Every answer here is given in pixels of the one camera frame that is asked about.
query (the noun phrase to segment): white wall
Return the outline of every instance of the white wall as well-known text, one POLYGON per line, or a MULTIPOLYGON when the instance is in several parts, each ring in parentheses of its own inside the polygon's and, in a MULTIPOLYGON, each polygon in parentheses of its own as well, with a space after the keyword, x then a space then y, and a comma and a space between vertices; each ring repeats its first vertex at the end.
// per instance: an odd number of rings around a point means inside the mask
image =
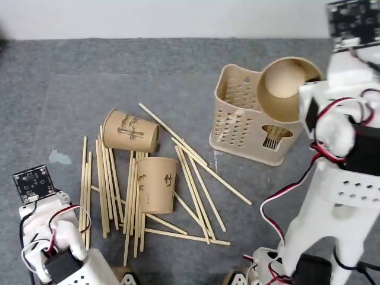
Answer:
POLYGON ((8 38, 328 37, 331 0, 0 0, 8 38))

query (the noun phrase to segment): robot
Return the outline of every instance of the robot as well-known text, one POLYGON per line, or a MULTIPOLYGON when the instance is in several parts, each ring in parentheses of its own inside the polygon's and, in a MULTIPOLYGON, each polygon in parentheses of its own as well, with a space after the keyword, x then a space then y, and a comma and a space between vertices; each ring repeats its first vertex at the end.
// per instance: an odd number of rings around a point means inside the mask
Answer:
MULTIPOLYGON (((299 119, 319 153, 308 171, 314 162, 316 169, 286 235, 267 219, 281 242, 277 251, 254 252, 248 284, 344 285, 358 269, 363 243, 380 213, 379 7, 377 0, 327 5, 334 39, 327 80, 299 88, 299 119), (326 236, 336 238, 330 262, 302 255, 326 236)), ((308 171, 269 200, 298 186, 308 171)))
POLYGON ((86 250, 74 213, 81 206, 71 205, 69 195, 54 188, 46 165, 16 173, 13 179, 24 204, 19 209, 21 258, 42 284, 138 284, 133 273, 118 280, 100 251, 86 250))

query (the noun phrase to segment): gray carpet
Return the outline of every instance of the gray carpet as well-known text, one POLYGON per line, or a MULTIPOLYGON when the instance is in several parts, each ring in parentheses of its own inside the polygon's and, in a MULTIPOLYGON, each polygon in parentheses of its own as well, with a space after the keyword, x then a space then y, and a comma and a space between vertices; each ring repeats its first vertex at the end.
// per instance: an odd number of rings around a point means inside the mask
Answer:
MULTIPOLYGON (((256 248, 276 248, 276 233, 261 219, 260 202, 306 169, 312 152, 302 135, 284 163, 261 163, 214 152, 208 144, 213 111, 213 90, 222 67, 235 63, 261 70, 276 58, 303 56, 325 70, 332 46, 328 40, 57 40, 11 42, 0 54, 0 284, 29 284, 20 259, 18 208, 21 204, 11 174, 47 163, 53 182, 78 202, 83 136, 94 150, 98 127, 111 108, 150 119, 139 107, 146 104, 194 147, 217 173, 252 200, 246 205, 209 174, 205 183, 226 224, 223 233, 211 208, 207 212, 216 235, 230 247, 146 235, 143 254, 129 266, 141 284, 220 284, 230 270, 248 266, 241 258, 256 248), (68 156, 71 164, 49 162, 53 150, 68 156)), ((161 132, 155 156, 175 157, 170 135, 161 132)), ((129 153, 116 151, 122 195, 125 196, 129 153)), ((93 175, 93 184, 97 185, 93 175)), ((192 205, 181 171, 177 190, 192 205)), ((268 205, 267 212, 284 229, 294 218, 305 196, 301 186, 268 205)), ((124 237, 112 230, 109 239, 100 233, 97 194, 93 194, 92 246, 99 248, 111 265, 122 265, 124 237)), ((162 215, 192 235, 199 226, 179 204, 173 214, 162 215)), ((147 220, 147 226, 164 229, 147 220)), ((365 261, 380 264, 377 223, 366 242, 365 261)), ((310 253, 329 257, 332 239, 324 239, 310 253)), ((372 274, 380 281, 379 274, 372 274)), ((365 284, 357 273, 349 284, 365 284)))

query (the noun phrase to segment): basket hole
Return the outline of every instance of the basket hole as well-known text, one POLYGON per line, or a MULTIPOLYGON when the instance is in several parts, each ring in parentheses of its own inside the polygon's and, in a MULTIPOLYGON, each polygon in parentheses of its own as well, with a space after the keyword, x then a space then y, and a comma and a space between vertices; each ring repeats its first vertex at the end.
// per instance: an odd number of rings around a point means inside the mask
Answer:
POLYGON ((293 136, 293 133, 291 131, 279 126, 264 125, 261 128, 267 133, 267 137, 265 138, 262 146, 270 148, 272 150, 275 150, 277 148, 283 138, 289 138, 293 136))

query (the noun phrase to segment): brown paper cup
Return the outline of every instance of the brown paper cup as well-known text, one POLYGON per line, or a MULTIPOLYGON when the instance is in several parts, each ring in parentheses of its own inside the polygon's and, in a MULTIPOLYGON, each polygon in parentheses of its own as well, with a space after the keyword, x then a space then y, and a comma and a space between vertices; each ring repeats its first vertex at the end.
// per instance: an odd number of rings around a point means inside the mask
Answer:
POLYGON ((152 153, 157 147, 159 126, 156 123, 112 110, 103 124, 103 143, 119 150, 152 153))
POLYGON ((298 88, 308 81, 323 80, 317 66, 305 58, 280 58, 269 64, 257 83, 261 110, 279 122, 296 122, 299 114, 298 88))
POLYGON ((147 157, 137 161, 138 189, 143 213, 173 212, 177 161, 165 157, 147 157))

